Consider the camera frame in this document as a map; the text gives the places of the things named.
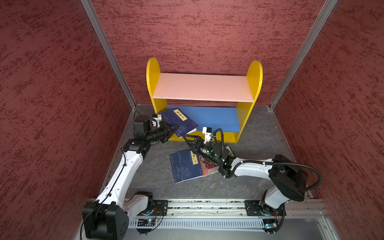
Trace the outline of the blue book Guiguzi label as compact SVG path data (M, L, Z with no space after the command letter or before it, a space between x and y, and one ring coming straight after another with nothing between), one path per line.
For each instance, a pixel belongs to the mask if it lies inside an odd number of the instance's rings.
M189 135L197 131L198 125L180 108L168 109L160 114L162 115L162 119L164 121L171 125L178 126L175 134L179 139L184 135Z

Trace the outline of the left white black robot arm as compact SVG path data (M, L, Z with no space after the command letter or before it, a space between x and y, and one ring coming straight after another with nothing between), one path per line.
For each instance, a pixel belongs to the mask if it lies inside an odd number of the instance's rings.
M134 137L121 148L122 158L115 173L96 200L87 202L82 210L81 236L88 240L122 240L132 219L153 212L152 193L137 192L125 203L126 193L152 143L167 142L178 128L161 115L134 120Z

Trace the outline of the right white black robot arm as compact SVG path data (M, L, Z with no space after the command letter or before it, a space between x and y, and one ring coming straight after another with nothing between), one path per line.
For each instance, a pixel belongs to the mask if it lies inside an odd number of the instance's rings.
M267 160L244 160L230 156L223 143L205 143L201 137L191 135L183 139L193 153L218 166L219 173L226 179L246 176L271 181L274 185L263 193L256 205L256 211L264 216L274 215L288 201L305 199L308 175L283 155Z

